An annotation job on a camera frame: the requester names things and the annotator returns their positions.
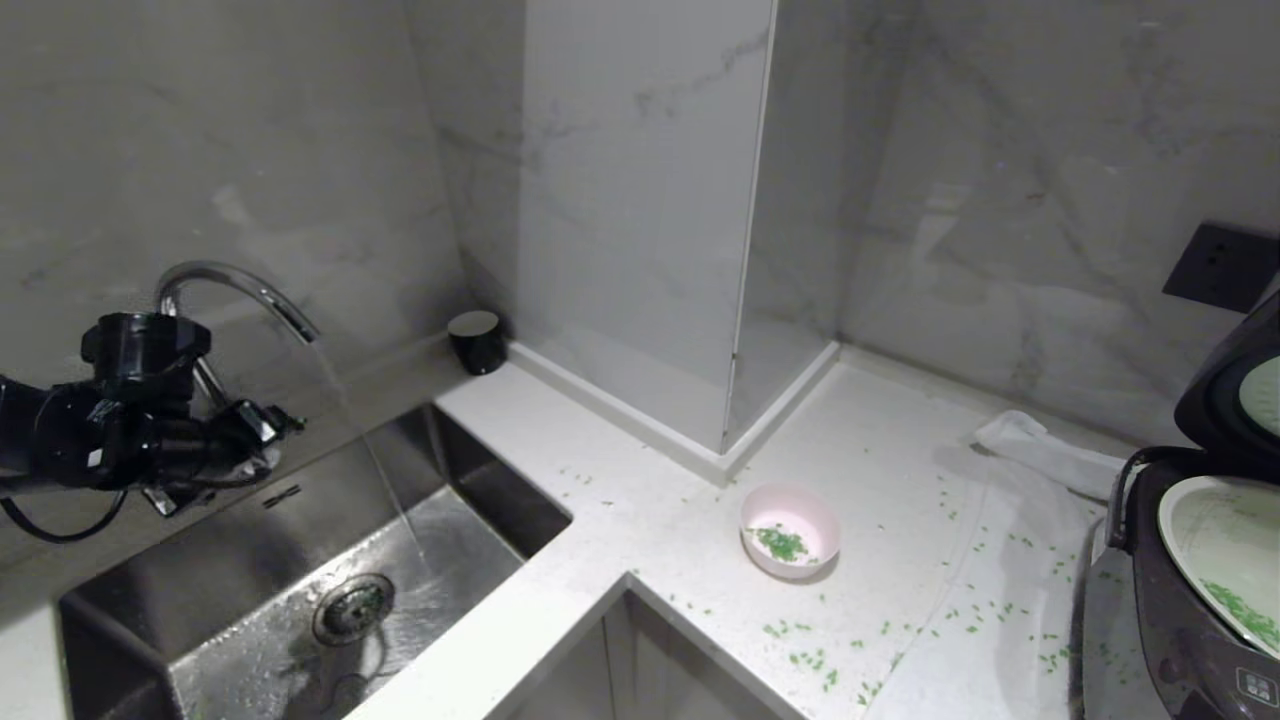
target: rice cooker handle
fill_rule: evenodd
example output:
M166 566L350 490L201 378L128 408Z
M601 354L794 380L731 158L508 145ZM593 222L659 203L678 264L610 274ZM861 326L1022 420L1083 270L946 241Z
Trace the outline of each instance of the rice cooker handle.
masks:
M1179 456L1204 456L1204 451L1189 447L1144 447L1134 452L1124 464L1120 474L1116 475L1115 484L1111 487L1111 500L1107 502L1107 547L1125 550L1125 544L1129 541L1124 525L1124 501L1129 489L1129 475L1134 474L1134 469L1139 465L1151 465L1152 462Z
M1124 470L1116 475L1116 482L1111 486L1111 500L1107 502L1107 547L1124 548L1124 496L1129 486L1129 470L1133 459L1125 464Z

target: baseboard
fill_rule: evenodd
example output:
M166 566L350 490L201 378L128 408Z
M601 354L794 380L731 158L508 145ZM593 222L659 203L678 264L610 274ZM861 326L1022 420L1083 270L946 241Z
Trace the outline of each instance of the baseboard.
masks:
M764 446L773 432L782 425L791 411L836 364L838 356L840 343L828 343L818 354L818 357L769 405L760 419L742 433L733 447L724 455L719 455L570 373L525 345L513 342L509 348L511 361L526 373L662 452L690 473L721 487L726 486Z

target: gray marble tile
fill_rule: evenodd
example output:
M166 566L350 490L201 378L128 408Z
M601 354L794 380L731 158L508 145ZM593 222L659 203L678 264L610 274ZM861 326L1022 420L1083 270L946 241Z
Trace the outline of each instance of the gray marble tile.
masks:
M836 334L918 0L781 0L724 450Z
M278 282L339 369L468 304L398 1L51 1L0 12L3 372L82 372L97 315L188 259ZM192 291L246 393L317 377L229 291Z
M855 342L1143 441L1242 315L1161 295L1197 224L1280 231L1280 5L925 0Z
M454 5L407 6L472 290L718 448L771 3Z

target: cabinet door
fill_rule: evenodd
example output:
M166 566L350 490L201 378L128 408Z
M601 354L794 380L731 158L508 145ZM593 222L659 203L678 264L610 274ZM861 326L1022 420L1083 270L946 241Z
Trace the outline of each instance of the cabinet door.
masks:
M573 646L511 720L613 720L603 623Z
M617 720L767 720L777 715L639 598L604 616Z

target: robotic arm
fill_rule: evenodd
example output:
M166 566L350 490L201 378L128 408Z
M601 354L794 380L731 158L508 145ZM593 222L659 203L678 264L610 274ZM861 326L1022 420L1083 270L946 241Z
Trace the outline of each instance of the robotic arm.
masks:
M81 340L93 379L41 389L0 375L0 469L9 473L0 474L4 510L31 532L24 518L14 516L12 496L142 489L189 502L209 489L265 478L264 451L303 425L250 400L207 420L192 418L193 366L210 345L210 332L186 318L115 313ZM184 505L169 502L165 512L148 497L166 515Z

